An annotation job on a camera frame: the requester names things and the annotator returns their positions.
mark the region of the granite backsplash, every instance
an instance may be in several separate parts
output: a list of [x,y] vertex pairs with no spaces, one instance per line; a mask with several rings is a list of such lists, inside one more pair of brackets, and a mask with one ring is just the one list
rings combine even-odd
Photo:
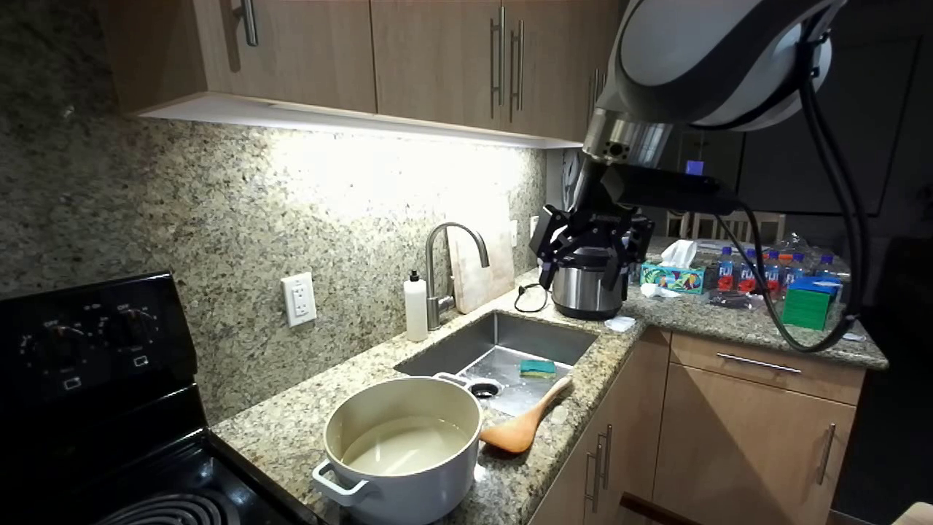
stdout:
[[[526,147],[118,117],[89,3],[3,0],[0,69],[0,298],[175,270],[210,420],[402,333],[432,223],[542,204]],[[295,270],[318,321],[287,328]]]

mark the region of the granite countertop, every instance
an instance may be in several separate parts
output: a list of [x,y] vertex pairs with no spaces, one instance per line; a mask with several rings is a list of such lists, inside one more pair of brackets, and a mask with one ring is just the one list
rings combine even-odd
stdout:
[[[340,509],[330,505],[319,493],[311,489],[309,471],[319,464],[324,454],[324,426],[327,416],[356,389],[395,379],[395,360],[426,350],[458,325],[481,316],[490,308],[513,311],[513,290],[483,303],[469,314],[458,314],[429,335],[429,341],[410,344],[405,335],[395,335],[372,350],[330,368],[229,420],[214,426],[214,435],[235,446],[246,461],[267,471],[302,505],[311,505],[327,521],[340,521]],[[550,478],[556,474],[563,458],[572,452],[576,435],[583,432],[592,407],[608,386],[608,379],[623,365],[628,344],[642,335],[643,325],[671,325],[678,333],[711,335],[738,344],[786,350],[777,333],[768,325],[767,314],[716,308],[703,298],[677,298],[677,299],[647,299],[628,290],[623,314],[631,314],[636,322],[623,333],[607,328],[595,321],[572,321],[547,306],[531,316],[583,325],[598,333],[595,344],[574,365],[574,389],[566,395],[538,426],[537,443],[521,458],[504,458],[496,452],[481,452],[474,470],[474,486],[462,505],[442,521],[526,521],[538,499],[545,494]],[[816,359],[831,359],[840,365],[857,368],[886,368],[882,353],[872,337],[840,341],[835,347],[816,353]],[[483,407],[483,426],[500,423],[506,413]]]

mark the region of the faucet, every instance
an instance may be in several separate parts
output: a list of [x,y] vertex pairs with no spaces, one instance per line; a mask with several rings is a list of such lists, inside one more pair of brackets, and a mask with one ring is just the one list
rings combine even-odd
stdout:
[[426,286],[429,286],[429,328],[435,328],[440,322],[440,308],[449,306],[455,298],[452,295],[437,295],[435,290],[435,236],[445,228],[461,228],[471,236],[474,248],[477,248],[477,261],[483,267],[490,267],[490,249],[487,249],[487,242],[481,232],[469,230],[467,223],[461,220],[440,220],[432,228],[429,232],[429,242],[426,242],[426,249],[429,249],[429,270],[426,270]]

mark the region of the drawer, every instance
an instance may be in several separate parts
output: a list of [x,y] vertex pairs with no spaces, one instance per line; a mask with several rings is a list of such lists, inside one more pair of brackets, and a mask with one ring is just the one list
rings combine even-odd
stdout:
[[703,368],[711,373],[763,381],[849,404],[857,401],[865,376],[860,368],[832,365],[812,354],[741,347],[681,333],[672,333],[672,359],[684,368]]

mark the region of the white pot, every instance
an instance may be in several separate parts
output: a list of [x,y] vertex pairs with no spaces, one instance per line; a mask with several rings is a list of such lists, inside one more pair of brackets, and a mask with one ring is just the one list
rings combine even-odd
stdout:
[[442,379],[363,386],[330,413],[330,461],[315,467],[311,483],[357,521],[435,521],[471,486],[477,423],[477,401]]

